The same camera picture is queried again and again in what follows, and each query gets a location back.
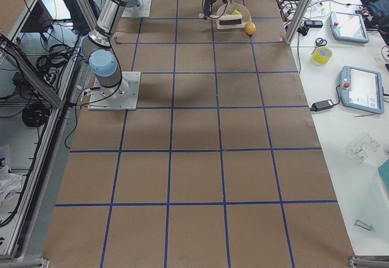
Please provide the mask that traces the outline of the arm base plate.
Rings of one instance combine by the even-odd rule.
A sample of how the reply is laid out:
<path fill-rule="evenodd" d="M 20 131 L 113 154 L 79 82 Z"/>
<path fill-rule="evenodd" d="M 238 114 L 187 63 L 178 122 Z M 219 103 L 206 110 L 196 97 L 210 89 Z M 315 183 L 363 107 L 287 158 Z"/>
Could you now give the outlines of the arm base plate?
<path fill-rule="evenodd" d="M 129 0 L 122 18 L 148 18 L 151 11 L 152 0 Z"/>
<path fill-rule="evenodd" d="M 87 107 L 90 111 L 135 111 L 139 97 L 141 81 L 140 72 L 122 72 L 122 83 L 119 87 L 104 88 L 100 86 L 98 79 L 94 80 L 94 87 Z"/>

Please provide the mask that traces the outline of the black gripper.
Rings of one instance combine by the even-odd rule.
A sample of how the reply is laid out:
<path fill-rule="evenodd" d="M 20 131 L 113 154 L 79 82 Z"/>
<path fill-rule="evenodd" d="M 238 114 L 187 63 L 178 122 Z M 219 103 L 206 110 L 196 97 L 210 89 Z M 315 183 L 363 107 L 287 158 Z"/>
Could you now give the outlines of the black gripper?
<path fill-rule="evenodd" d="M 202 9 L 203 9 L 203 14 L 204 20 L 207 20 L 209 18 L 208 15 L 212 14 L 212 9 L 213 9 L 213 4 L 216 2 L 216 0 L 202 0 Z"/>

